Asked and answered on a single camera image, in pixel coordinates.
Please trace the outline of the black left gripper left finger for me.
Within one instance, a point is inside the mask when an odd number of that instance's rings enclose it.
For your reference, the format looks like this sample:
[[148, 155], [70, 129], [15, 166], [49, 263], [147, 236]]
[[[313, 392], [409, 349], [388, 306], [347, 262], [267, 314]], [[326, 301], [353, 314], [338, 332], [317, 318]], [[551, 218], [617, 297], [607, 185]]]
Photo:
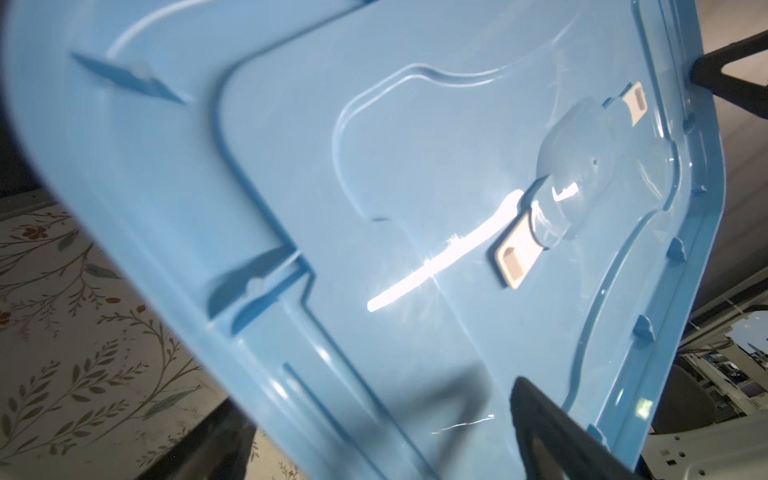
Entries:
[[227, 399], [137, 479], [244, 479], [256, 432]]

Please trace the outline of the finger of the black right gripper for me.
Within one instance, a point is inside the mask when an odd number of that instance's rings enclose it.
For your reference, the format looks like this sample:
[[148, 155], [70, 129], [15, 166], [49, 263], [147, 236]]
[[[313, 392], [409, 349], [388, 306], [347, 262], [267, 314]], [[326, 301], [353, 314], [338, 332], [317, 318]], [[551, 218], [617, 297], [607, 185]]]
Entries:
[[690, 81], [737, 107], [766, 120], [767, 84], [726, 74], [726, 65], [767, 50], [764, 30], [699, 57], [692, 65]]

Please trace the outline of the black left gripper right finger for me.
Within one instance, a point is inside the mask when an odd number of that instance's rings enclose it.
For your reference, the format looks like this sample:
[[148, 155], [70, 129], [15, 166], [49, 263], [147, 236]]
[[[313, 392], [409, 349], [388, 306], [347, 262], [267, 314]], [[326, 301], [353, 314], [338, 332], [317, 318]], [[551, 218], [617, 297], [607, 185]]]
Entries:
[[510, 411], [528, 479], [636, 479], [530, 380], [515, 380]]

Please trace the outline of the blue plastic bin lid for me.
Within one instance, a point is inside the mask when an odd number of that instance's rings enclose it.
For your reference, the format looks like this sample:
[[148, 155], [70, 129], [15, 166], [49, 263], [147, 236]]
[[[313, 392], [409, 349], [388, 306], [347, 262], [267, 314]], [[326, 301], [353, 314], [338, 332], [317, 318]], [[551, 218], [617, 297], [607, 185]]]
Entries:
[[11, 1], [26, 158], [315, 479], [634, 467], [724, 203], [692, 1]]

